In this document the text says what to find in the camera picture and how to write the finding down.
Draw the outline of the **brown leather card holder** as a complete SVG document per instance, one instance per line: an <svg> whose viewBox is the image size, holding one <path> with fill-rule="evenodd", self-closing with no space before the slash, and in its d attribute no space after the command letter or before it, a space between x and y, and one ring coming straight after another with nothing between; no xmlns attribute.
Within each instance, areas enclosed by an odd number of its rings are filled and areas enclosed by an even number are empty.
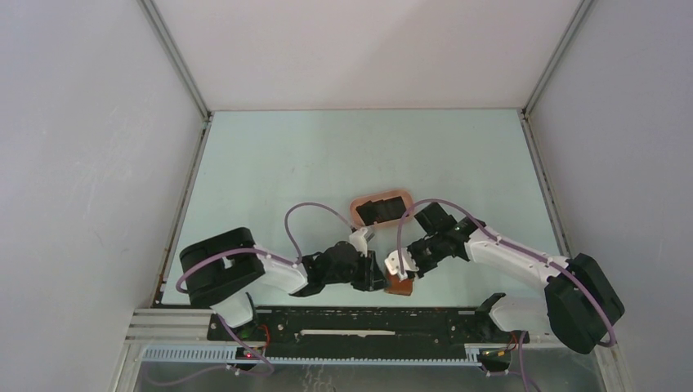
<svg viewBox="0 0 693 392"><path fill-rule="evenodd" d="M400 280L397 275L387 276L387 285L384 292L397 296L411 296L414 289L414 281L410 278Z"/></svg>

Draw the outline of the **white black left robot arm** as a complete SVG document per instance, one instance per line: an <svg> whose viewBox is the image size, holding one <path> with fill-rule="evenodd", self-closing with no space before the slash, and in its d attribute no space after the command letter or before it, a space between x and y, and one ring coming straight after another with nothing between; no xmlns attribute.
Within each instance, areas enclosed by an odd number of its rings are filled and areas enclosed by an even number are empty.
<svg viewBox="0 0 693 392"><path fill-rule="evenodd" d="M372 237L371 229L353 229L348 240L292 261L256 245L250 229L233 229L181 252L176 290L192 306L219 314L237 339L248 340L258 329L253 289L273 287L295 297L314 296L332 284L362 292L384 289L387 280L369 249Z"/></svg>

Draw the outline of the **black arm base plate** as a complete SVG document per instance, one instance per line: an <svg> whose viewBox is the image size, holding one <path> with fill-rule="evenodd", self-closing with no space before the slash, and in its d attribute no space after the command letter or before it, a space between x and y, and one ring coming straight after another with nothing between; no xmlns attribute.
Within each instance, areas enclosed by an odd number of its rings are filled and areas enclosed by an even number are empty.
<svg viewBox="0 0 693 392"><path fill-rule="evenodd" d="M473 345L512 347L486 310L423 307L261 307L251 323L226 330L209 319L210 341L268 344L274 359L465 360Z"/></svg>

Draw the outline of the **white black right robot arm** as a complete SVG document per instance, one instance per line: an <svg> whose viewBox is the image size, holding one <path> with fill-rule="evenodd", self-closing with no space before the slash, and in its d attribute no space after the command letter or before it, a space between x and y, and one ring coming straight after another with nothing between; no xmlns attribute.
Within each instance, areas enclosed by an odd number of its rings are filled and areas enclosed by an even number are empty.
<svg viewBox="0 0 693 392"><path fill-rule="evenodd" d="M464 217L455 219L445 210L449 205ZM579 354L616 344L615 324L624 316L624 304L593 257L527 247L442 199L416 202L403 217L413 217L425 235L407 246L396 236L396 249L386 263L398 279L421 278L441 261L459 258L494 268L540 294L539 299L502 294L490 301L475 320L483 340L496 341L506 332L547 333Z"/></svg>

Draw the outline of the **pink oval plastic tray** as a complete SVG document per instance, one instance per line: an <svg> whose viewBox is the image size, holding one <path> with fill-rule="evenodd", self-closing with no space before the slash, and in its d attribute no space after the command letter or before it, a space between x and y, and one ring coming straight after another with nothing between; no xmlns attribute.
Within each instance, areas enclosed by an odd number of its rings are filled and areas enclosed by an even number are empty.
<svg viewBox="0 0 693 392"><path fill-rule="evenodd" d="M353 199L349 212L358 228L381 229L397 226L405 211L413 204L414 198L408 190L390 189Z"/></svg>

